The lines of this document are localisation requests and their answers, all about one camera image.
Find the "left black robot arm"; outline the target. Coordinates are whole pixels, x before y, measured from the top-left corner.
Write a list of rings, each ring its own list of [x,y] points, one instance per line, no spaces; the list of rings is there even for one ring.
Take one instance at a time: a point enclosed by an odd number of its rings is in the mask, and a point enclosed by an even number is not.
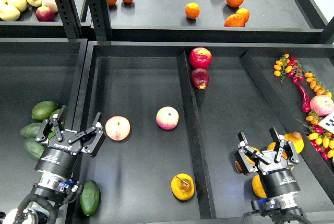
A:
[[[35,142],[45,149],[35,170],[41,177],[19,206],[8,214],[1,214],[1,223],[56,223],[59,209],[72,202],[84,189],[73,179],[80,154],[95,157],[105,139],[101,113],[92,125],[81,132],[65,129],[62,122],[68,112],[62,106],[58,114],[44,119]]]

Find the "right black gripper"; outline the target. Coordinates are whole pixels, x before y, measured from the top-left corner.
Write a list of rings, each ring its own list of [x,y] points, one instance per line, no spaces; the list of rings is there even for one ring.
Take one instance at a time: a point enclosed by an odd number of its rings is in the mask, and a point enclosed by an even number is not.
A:
[[[234,154],[236,161],[244,175],[259,171],[260,182],[267,198],[297,193],[301,189],[290,169],[291,166],[300,163],[294,144],[286,141],[274,127],[271,127],[269,132],[275,146],[273,150],[265,150],[262,153],[248,144],[244,132],[239,132],[237,136],[240,142]]]

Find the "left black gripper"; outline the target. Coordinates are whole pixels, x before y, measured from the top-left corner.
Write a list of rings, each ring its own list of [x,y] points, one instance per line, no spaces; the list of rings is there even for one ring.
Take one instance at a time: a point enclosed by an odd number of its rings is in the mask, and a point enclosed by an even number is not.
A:
[[[64,130],[62,122],[67,112],[68,107],[64,105],[57,116],[44,119],[35,137],[37,143],[46,145],[35,170],[42,175],[49,173],[66,180],[71,178],[79,155],[83,152],[94,158],[105,140],[100,112],[96,114],[92,126],[79,133]],[[52,128],[55,136],[49,139]]]

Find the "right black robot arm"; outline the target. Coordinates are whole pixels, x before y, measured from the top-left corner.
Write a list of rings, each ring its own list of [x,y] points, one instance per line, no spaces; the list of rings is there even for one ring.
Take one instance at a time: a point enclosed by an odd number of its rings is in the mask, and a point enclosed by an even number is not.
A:
[[[301,189],[291,168],[300,163],[294,144],[285,140],[275,128],[269,132],[275,143],[273,150],[256,151],[248,144],[244,132],[238,133],[240,143],[234,154],[242,173],[257,173],[266,197],[252,201],[253,211],[249,214],[268,216],[274,223],[298,221],[310,223],[306,214],[295,202],[295,194]]]

